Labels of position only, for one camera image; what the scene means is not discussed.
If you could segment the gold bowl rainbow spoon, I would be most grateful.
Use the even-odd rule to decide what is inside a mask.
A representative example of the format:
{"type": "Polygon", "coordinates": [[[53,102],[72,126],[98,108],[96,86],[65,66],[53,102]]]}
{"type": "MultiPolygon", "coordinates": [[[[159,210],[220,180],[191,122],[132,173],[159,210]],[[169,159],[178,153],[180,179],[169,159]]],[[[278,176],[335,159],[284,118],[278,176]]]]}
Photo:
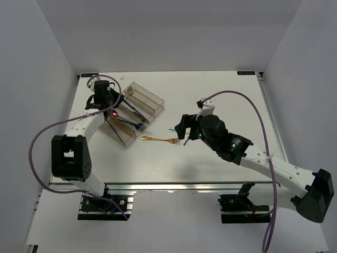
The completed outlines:
{"type": "Polygon", "coordinates": [[[128,120],[128,119],[126,119],[124,117],[119,116],[119,114],[116,111],[112,111],[111,112],[111,116],[114,117],[114,118],[116,118],[119,121],[122,121],[124,123],[127,123],[129,125],[134,126],[136,129],[139,129],[140,127],[143,126],[142,123],[135,123],[135,122],[132,122],[131,120],[128,120]]]}

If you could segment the black knife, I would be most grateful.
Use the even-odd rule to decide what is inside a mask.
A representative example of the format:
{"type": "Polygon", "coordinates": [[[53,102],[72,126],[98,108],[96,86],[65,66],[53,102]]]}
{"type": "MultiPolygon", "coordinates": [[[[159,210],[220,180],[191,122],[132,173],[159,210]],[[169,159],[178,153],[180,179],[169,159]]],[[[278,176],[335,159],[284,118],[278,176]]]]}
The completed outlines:
{"type": "Polygon", "coordinates": [[[136,117],[138,117],[142,123],[147,124],[147,125],[150,124],[150,121],[149,121],[143,114],[141,114],[139,111],[134,110],[134,109],[130,109],[130,111],[131,111],[136,117]]]}

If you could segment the blue knife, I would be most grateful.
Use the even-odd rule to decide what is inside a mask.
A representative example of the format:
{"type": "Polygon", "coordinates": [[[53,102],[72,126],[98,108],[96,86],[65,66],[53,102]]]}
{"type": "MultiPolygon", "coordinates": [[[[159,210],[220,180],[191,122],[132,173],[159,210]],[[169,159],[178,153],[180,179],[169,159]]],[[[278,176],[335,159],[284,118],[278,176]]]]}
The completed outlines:
{"type": "Polygon", "coordinates": [[[150,121],[140,111],[138,111],[135,107],[129,104],[125,99],[123,99],[123,102],[127,106],[129,106],[137,115],[139,115],[144,120],[145,123],[150,124],[150,121]]]}

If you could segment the black spoon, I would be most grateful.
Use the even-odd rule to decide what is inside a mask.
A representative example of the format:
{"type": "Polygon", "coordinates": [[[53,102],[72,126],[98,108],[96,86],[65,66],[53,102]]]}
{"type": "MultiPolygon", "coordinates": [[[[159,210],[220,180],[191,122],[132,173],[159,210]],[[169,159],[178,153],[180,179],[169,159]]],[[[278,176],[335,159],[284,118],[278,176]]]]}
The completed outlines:
{"type": "Polygon", "coordinates": [[[135,122],[132,122],[132,121],[127,120],[125,118],[117,117],[116,119],[123,122],[123,123],[126,123],[128,125],[131,125],[131,126],[135,127],[137,130],[143,126],[142,123],[135,123],[135,122]]]}

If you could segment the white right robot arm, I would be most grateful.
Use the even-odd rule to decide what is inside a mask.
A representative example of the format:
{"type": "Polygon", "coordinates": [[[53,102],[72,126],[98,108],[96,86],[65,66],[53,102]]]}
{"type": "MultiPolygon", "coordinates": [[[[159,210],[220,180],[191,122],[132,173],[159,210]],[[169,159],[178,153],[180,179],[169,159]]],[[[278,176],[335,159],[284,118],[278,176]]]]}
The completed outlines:
{"type": "Polygon", "coordinates": [[[322,223],[334,197],[331,174],[320,169],[317,172],[302,169],[279,158],[267,156],[253,142],[231,133],[216,115],[182,115],[175,126],[180,140],[190,129],[189,139],[200,139],[220,158],[274,178],[291,194],[288,202],[302,217],[322,223]]]}

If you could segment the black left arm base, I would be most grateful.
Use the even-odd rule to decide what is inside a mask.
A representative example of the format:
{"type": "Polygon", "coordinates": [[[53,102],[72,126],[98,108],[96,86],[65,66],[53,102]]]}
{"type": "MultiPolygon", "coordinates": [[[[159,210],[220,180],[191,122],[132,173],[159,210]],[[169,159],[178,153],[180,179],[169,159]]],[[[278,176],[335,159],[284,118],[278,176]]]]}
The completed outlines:
{"type": "Polygon", "coordinates": [[[103,198],[82,194],[77,219],[82,221],[127,221],[133,208],[135,192],[129,190],[106,189],[103,198]]]}

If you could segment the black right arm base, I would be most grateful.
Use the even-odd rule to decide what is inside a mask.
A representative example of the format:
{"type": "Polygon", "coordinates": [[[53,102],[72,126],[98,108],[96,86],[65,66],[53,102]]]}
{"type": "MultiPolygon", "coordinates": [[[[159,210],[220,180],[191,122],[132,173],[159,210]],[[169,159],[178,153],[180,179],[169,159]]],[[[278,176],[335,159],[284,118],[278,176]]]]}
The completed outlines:
{"type": "Polygon", "coordinates": [[[221,194],[220,204],[222,224],[269,223],[271,210],[267,205],[255,205],[248,199],[255,183],[244,183],[236,194],[221,194]]]}

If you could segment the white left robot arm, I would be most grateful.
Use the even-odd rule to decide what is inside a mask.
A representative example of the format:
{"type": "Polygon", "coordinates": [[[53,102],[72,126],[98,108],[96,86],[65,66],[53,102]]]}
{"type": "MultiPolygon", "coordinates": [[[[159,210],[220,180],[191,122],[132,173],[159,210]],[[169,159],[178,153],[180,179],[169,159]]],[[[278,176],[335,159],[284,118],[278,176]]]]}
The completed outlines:
{"type": "Polygon", "coordinates": [[[95,195],[93,204],[99,210],[106,210],[111,197],[106,194],[106,184],[92,172],[88,143],[123,96],[113,90],[108,80],[95,81],[91,87],[93,94],[86,102],[85,117],[65,134],[52,138],[52,175],[95,195]]]}

